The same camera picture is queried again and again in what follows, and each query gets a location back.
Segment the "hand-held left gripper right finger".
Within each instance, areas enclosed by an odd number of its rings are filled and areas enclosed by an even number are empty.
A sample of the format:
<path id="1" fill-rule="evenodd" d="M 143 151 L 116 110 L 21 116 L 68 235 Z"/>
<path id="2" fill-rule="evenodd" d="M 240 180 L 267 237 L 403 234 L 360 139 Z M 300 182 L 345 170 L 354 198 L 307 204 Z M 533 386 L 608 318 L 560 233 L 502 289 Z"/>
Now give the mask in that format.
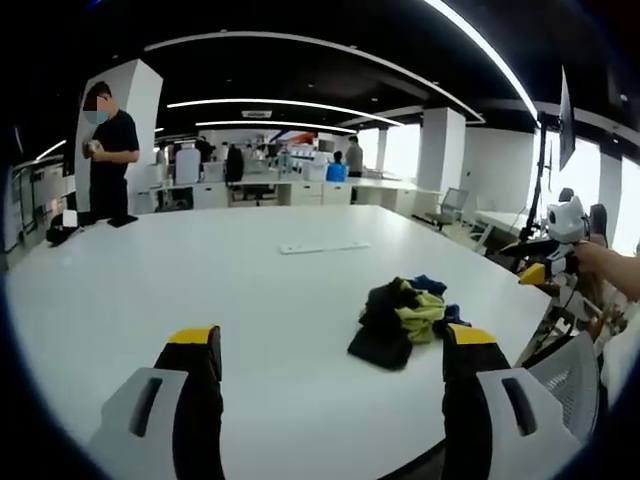
<path id="1" fill-rule="evenodd" d="M 527 370 L 512 368 L 489 333 L 441 329 L 443 479 L 552 479 L 566 465 L 561 404 Z"/>

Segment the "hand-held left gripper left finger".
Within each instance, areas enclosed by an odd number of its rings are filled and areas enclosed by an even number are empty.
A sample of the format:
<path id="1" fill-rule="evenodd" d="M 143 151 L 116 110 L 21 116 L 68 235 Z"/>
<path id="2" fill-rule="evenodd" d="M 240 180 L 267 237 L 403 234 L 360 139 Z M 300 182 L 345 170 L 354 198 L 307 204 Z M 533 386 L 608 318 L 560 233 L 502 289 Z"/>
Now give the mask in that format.
<path id="1" fill-rule="evenodd" d="M 112 479 L 222 479 L 221 334 L 173 334 L 103 404 L 87 450 Z"/>

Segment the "person's right hand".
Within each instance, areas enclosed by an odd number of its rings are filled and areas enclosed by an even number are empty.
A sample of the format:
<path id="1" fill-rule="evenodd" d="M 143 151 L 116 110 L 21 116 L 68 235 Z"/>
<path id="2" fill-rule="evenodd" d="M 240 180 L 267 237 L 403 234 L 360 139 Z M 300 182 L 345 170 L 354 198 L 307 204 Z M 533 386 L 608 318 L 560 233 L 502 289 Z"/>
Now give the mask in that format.
<path id="1" fill-rule="evenodd" d="M 616 252 L 594 242 L 582 241 L 574 247 L 574 253 L 582 272 L 592 273 L 603 282 L 614 285 L 611 267 L 618 257 Z"/>

